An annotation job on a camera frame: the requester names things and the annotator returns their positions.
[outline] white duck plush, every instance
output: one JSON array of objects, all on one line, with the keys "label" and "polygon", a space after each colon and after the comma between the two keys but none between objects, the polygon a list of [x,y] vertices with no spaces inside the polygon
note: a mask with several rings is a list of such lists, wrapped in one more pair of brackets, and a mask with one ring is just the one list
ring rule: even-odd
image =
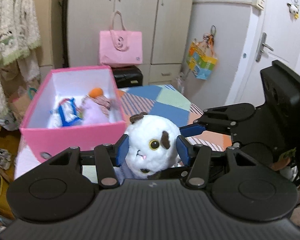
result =
[{"label": "white duck plush", "polygon": [[179,128],[170,120],[145,112],[130,117],[125,134],[129,136],[129,150],[125,163],[116,170],[123,179],[147,179],[158,171],[177,164],[176,139]]}]

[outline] black case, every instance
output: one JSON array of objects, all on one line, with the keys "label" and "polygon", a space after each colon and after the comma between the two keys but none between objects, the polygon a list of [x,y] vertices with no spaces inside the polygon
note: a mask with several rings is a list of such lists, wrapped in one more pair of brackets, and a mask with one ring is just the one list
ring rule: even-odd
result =
[{"label": "black case", "polygon": [[112,72],[118,88],[142,86],[143,75],[136,66],[112,68]]}]

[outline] yellow eye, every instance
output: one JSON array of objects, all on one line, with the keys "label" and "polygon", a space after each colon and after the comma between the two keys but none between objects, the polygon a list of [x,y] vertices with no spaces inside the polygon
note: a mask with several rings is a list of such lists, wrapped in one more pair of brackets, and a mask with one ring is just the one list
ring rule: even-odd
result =
[{"label": "yellow eye", "polygon": [[157,140],[151,140],[149,142],[149,147],[150,147],[151,150],[155,151],[159,148],[159,146],[160,146],[160,143]]}]

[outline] white door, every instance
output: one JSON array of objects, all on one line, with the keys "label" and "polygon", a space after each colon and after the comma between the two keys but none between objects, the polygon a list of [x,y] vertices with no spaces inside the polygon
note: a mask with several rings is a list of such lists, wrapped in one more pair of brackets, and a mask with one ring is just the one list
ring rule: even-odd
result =
[{"label": "white door", "polygon": [[152,64],[182,63],[192,0],[159,0]]},{"label": "white door", "polygon": [[[158,0],[116,0],[115,10],[122,13],[123,23],[127,30],[142,32],[143,64],[150,64],[155,16]],[[121,23],[117,16],[115,29]]]},{"label": "white door", "polygon": [[99,32],[108,30],[114,0],[68,0],[70,67],[99,64]]},{"label": "white door", "polygon": [[265,102],[260,70],[272,65],[273,60],[280,60],[294,69],[300,53],[300,0],[299,18],[289,12],[287,3],[293,0],[266,0],[265,19],[262,32],[267,34],[266,44],[274,51],[264,48],[265,53],[259,62],[254,61],[239,102],[260,106]]}]

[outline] orange toy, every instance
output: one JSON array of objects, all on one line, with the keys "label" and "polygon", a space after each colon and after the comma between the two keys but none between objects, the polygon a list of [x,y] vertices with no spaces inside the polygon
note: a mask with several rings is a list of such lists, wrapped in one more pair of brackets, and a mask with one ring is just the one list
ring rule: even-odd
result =
[{"label": "orange toy", "polygon": [[96,98],[98,96],[102,96],[103,95],[103,90],[101,88],[94,88],[89,92],[89,97],[91,98]]}]

